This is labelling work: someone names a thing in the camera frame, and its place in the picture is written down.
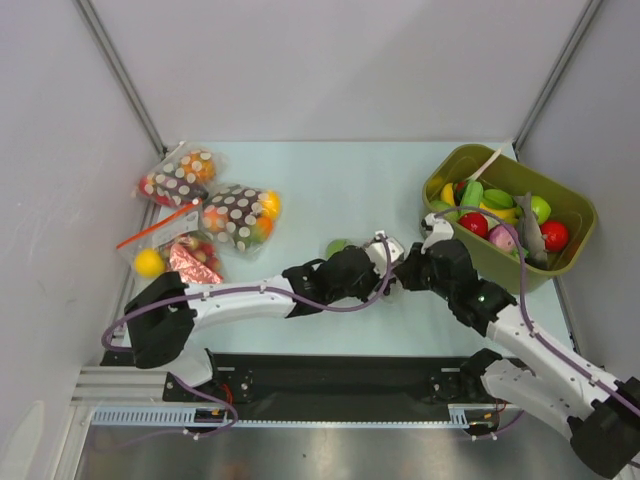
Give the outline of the green fake apple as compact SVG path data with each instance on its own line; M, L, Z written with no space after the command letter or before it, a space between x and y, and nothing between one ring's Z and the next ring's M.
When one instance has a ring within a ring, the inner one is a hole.
M325 249L326 259L330 259L333 255L343 251L346 247L351 245L352 242L344 238L330 241Z

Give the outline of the clear zip top bag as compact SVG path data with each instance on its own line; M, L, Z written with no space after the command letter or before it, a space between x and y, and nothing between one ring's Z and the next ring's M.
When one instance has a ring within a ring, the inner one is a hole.
M371 293L370 298L378 296L378 302L394 304L401 300L403 292L404 290L401 284L393 277L388 281L385 288L382 288L382 281L380 281Z

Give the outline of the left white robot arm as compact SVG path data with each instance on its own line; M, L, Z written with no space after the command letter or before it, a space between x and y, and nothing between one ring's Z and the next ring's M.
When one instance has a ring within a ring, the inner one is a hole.
M199 400L214 397L220 376L197 336L213 326L257 318L294 318L344 312L340 301L362 310L384 295L393 268L405 256L390 240L348 245L329 259L290 267L256 282L187 284L176 272L160 275L125 308L133 362L164 369Z

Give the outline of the grey fake fish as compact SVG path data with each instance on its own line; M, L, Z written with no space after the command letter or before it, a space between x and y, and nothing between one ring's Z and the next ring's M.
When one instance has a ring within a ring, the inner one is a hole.
M527 192L525 195L515 196L514 201L521 209L516 230L521 245L528 251L527 260L536 268L546 269L548 255L537 216L533 211L532 194Z

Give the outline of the polka dot bag near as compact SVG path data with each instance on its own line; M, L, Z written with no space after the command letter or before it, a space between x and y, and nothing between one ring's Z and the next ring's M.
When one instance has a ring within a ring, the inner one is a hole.
M274 190L221 183L204 202L202 225L220 246L251 255L269 241L281 212Z

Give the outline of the polka dot bag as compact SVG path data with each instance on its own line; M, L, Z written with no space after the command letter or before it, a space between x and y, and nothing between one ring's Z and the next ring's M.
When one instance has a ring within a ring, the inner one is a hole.
M182 141L138 180L133 195L171 209L204 202L226 164L223 153Z
M221 183L204 202L202 225L220 246L251 255L269 241L281 212L274 190Z

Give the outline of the polka dot bag far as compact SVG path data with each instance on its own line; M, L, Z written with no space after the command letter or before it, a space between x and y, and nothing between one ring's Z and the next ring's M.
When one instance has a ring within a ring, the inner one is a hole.
M138 180L133 195L171 209L204 202L226 164L223 153L182 141Z

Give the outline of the yellow lemon in bag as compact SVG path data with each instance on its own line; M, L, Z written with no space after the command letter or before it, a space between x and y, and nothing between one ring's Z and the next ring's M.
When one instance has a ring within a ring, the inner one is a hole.
M162 256L152 248L141 250L134 258L133 267L143 278L155 278L166 270Z

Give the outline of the red tomato in bin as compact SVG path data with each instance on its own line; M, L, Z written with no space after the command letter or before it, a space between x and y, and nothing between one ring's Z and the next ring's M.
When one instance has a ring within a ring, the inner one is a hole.
M458 223L481 238L486 238L489 233L489 223L487 219L478 212L469 212L462 215Z

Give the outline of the yellow banana in bin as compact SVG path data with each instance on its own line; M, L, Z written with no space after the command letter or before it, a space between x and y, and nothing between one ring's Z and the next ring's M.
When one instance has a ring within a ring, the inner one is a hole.
M449 206L456 206L454 185L452 183L447 183L442 187L440 200Z

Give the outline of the olive green plastic bin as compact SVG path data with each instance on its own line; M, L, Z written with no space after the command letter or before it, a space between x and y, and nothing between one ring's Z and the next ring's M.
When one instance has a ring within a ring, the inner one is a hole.
M493 153L492 148L481 144L464 144L454 149L424 183L422 200L426 210L433 210L432 203L440 197L446 184L472 175ZM548 280L572 269L597 223L596 210L586 197L504 154L482 173L480 182L485 187L497 188L509 194L524 195L530 192L541 196L550 204L550 218L568 228L568 245L561 252L548 256L545 269L531 265L526 267L526 292L532 292ZM469 250L473 265L481 276L512 294L520 291L520 265L515 256L501 251L459 225L454 227L454 232L455 237Z

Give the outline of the green starfruit in bin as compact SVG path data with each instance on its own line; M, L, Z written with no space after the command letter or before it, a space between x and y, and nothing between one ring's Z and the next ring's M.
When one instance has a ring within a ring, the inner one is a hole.
M511 209L515 206L513 197L500 189L485 189L483 193L483 204L495 210Z

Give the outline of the green apple in bin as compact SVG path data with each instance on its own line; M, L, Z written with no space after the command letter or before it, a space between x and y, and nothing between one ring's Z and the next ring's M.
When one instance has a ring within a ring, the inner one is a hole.
M537 195L531 197L531 210L535 214L539 225L545 223L552 212L550 204L544 198Z

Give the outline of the red apple in bin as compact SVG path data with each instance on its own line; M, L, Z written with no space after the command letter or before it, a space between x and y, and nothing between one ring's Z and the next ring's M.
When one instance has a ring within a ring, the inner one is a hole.
M540 226L545 249L551 253L561 252L569 243L568 228L559 221L548 220Z

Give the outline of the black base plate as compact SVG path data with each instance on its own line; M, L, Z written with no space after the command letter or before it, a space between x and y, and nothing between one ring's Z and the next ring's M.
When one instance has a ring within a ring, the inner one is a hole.
M373 407L504 404L470 375L463 357L211 355L214 377L198 391L237 408L340 402Z

